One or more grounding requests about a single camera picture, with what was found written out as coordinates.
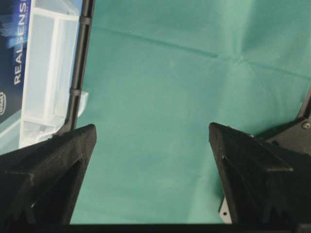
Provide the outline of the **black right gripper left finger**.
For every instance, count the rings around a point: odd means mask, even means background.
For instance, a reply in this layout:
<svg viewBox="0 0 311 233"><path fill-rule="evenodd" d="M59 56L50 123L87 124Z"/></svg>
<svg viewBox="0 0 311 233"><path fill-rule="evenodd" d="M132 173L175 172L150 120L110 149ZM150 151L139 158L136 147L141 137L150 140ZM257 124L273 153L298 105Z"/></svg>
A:
<svg viewBox="0 0 311 233"><path fill-rule="evenodd" d="M97 141L93 124L0 156L0 226L70 224Z"/></svg>

